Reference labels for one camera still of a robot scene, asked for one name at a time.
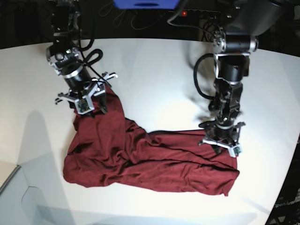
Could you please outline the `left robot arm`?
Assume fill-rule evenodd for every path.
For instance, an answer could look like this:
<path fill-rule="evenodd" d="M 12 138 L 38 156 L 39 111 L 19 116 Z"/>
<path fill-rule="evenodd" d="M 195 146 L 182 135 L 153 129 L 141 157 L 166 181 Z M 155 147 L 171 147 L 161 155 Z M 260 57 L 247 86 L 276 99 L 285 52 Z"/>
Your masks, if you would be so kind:
<path fill-rule="evenodd" d="M 234 122 L 240 114 L 241 81 L 249 74 L 249 56 L 258 48 L 258 36 L 274 25 L 290 6 L 299 3 L 298 0 L 248 0 L 235 18 L 214 32 L 213 53 L 202 55 L 193 69 L 196 90 L 210 101 L 209 111 L 214 116 L 214 120 L 199 124 L 205 131 L 199 145 L 211 145 L 216 154 L 227 149 L 233 158 L 242 152 L 239 137 L 245 123 Z M 206 58 L 214 59 L 214 96 L 204 94 L 197 80 L 198 66 Z"/>

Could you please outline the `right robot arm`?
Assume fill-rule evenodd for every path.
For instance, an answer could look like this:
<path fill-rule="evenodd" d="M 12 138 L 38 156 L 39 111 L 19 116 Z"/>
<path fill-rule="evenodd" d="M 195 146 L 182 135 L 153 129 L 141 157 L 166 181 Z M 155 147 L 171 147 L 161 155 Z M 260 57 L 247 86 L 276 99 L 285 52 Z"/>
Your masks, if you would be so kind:
<path fill-rule="evenodd" d="M 51 25 L 53 43 L 46 49 L 46 59 L 57 76 L 63 78 L 69 87 L 67 93 L 59 93 L 55 104 L 67 101 L 69 107 L 79 115 L 93 116 L 97 111 L 108 112 L 106 88 L 108 82 L 116 78 L 116 73 L 96 73 L 92 77 L 89 70 L 100 61 L 103 52 L 94 49 L 87 56 L 83 52 L 90 49 L 95 38 L 91 37 L 86 47 L 81 45 L 81 9 L 78 0 L 52 0 Z"/>

